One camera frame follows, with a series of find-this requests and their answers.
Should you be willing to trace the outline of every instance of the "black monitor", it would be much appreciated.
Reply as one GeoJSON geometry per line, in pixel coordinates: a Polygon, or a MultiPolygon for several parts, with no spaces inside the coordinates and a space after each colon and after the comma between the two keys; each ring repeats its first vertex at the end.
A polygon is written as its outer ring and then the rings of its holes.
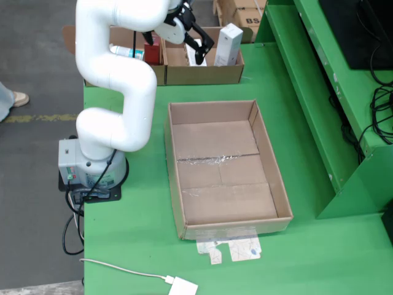
{"type": "Polygon", "coordinates": [[[371,55],[381,45],[373,68],[393,69],[393,0],[319,2],[350,68],[370,69],[371,55]]]}
{"type": "Polygon", "coordinates": [[[361,0],[360,5],[381,40],[381,46],[389,50],[393,57],[393,1],[361,0]]]}

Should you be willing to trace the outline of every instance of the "gray floor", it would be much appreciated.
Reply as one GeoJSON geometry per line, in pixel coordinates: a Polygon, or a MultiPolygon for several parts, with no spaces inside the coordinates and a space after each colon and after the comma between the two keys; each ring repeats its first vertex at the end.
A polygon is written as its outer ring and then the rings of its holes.
{"type": "MultiPolygon", "coordinates": [[[[58,140],[76,133],[75,116],[53,116],[83,105],[82,78],[61,35],[75,22],[75,3],[0,0],[0,81],[31,99],[0,123],[0,289],[83,276],[78,257],[61,249],[70,211],[57,189],[58,140]]],[[[218,25],[212,1],[197,0],[194,9],[201,26],[218,25]]],[[[67,241],[80,247],[74,227],[67,241]]]]}

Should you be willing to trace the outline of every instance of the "shoe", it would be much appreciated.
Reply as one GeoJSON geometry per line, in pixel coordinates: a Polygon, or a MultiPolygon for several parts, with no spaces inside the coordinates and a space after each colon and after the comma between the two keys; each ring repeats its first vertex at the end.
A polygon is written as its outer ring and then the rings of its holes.
{"type": "Polygon", "coordinates": [[[29,96],[22,92],[13,91],[15,97],[14,107],[17,108],[19,106],[24,106],[29,102],[29,96]]]}

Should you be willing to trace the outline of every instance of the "open cardboard box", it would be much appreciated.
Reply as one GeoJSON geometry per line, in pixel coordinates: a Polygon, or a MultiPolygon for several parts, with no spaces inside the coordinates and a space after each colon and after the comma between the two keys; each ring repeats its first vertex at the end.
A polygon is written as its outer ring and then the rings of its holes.
{"type": "Polygon", "coordinates": [[[222,11],[221,25],[233,23],[244,32],[242,43],[254,43],[266,3],[267,0],[217,0],[222,11]]]}
{"type": "MultiPolygon", "coordinates": [[[[244,68],[241,50],[236,65],[214,66],[221,28],[203,29],[214,41],[214,47],[205,58],[208,66],[189,66],[185,45],[165,41],[164,62],[167,65],[167,85],[237,84],[240,82],[244,68]]],[[[189,34],[194,39],[201,39],[201,36],[194,30],[191,30],[189,34]]]]}
{"type": "MultiPolygon", "coordinates": [[[[64,26],[63,27],[63,38],[64,43],[68,51],[72,54],[75,54],[75,26],[64,26]]],[[[119,45],[123,47],[133,48],[133,41],[134,41],[134,32],[121,28],[118,26],[111,27],[111,38],[110,43],[114,45],[119,45]]],[[[136,33],[136,50],[143,50],[144,51],[144,42],[145,39],[142,33],[136,33]]],[[[161,40],[161,56],[162,56],[162,65],[160,66],[151,66],[157,76],[157,85],[165,85],[165,64],[163,58],[163,48],[164,42],[161,40]]],[[[86,81],[87,87],[94,87],[91,83],[86,81]]]]}
{"type": "Polygon", "coordinates": [[[292,220],[255,101],[169,104],[165,148],[181,239],[277,232],[292,220]]]}

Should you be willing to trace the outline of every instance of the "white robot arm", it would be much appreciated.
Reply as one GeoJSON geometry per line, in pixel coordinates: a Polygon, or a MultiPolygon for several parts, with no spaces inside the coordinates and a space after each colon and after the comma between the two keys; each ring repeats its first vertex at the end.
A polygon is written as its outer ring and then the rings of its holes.
{"type": "Polygon", "coordinates": [[[195,23],[191,11],[189,0],[78,0],[78,70],[91,84],[121,92],[124,106],[123,114],[101,108],[88,108],[79,114],[76,123],[79,139],[71,144],[75,161],[70,155],[70,143],[60,141],[59,169],[65,184],[68,181],[92,187],[114,150],[118,150],[107,171],[108,175],[114,175],[113,179],[106,178],[98,185],[115,186],[126,170],[123,152],[143,148],[150,138],[157,78],[147,63],[109,50],[110,27],[143,32],[147,42],[152,41],[152,31],[169,42],[186,42],[196,50],[196,60],[201,63],[214,43],[195,23]],[[202,37],[201,47],[187,34],[192,28],[202,37]]]}

